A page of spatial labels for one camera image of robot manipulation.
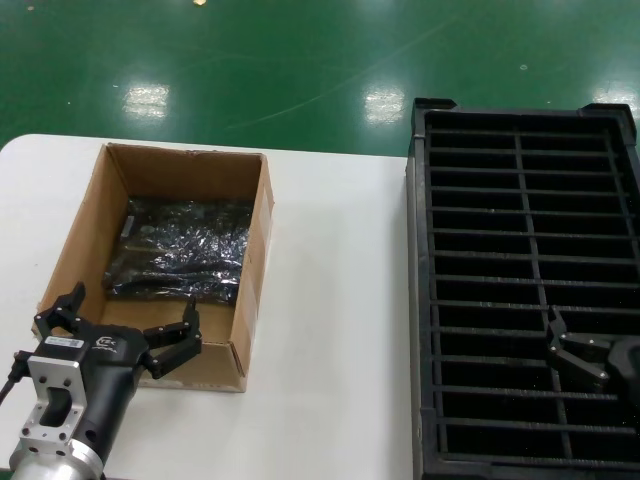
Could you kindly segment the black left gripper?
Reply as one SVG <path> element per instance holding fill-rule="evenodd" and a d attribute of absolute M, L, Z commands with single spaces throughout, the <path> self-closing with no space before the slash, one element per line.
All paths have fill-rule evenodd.
<path fill-rule="evenodd" d="M 73 435 L 106 462 L 133 398 L 143 366 L 159 380 L 202 351 L 200 316 L 190 298 L 182 320 L 141 331 L 118 325 L 88 324 L 79 315 L 86 288 L 78 282 L 70 293 L 37 313 L 35 328 L 41 340 L 62 329 L 88 344 L 81 361 L 87 405 Z"/>

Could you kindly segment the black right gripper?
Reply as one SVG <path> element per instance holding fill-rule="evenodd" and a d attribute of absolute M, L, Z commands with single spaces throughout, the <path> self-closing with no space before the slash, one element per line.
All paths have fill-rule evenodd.
<path fill-rule="evenodd" d="M 556 306 L 549 307 L 547 363 L 592 393 L 639 399 L 639 337 L 571 332 Z"/>

